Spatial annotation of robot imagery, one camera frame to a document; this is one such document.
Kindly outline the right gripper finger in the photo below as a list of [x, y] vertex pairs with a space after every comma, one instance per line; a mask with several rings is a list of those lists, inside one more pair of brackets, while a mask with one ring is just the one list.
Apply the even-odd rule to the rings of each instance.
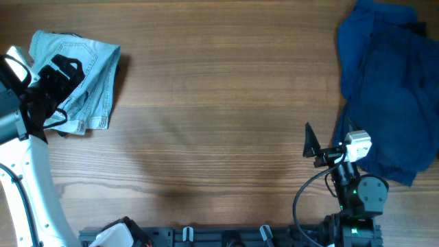
[[311, 124], [307, 122], [305, 124], [305, 143], [302, 155], [305, 158], [318, 156], [320, 154], [321, 147], [318, 139], [313, 131]]
[[362, 130], [362, 128], [357, 125], [351, 118], [347, 119], [347, 132], [356, 132]]

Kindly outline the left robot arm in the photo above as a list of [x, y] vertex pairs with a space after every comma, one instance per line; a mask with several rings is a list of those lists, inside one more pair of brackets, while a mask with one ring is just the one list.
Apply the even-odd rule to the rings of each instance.
[[49, 168], [45, 121], [85, 78], [60, 54], [37, 74], [1, 56], [1, 184], [18, 246], [80, 246], [66, 220]]

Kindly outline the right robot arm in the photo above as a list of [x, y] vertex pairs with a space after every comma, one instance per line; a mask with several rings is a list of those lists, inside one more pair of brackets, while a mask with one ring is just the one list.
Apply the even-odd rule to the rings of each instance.
[[327, 215], [316, 230], [298, 227], [300, 234], [311, 246], [382, 246], [381, 229], [375, 218], [383, 214], [389, 185], [381, 177], [364, 174], [356, 162], [367, 156], [372, 140], [370, 135], [353, 123], [348, 123], [345, 139], [332, 148], [322, 148], [311, 127], [305, 125], [303, 156], [314, 158], [314, 167], [325, 170], [309, 179], [304, 190], [314, 180], [325, 176], [334, 186], [332, 196], [337, 198], [340, 211]]

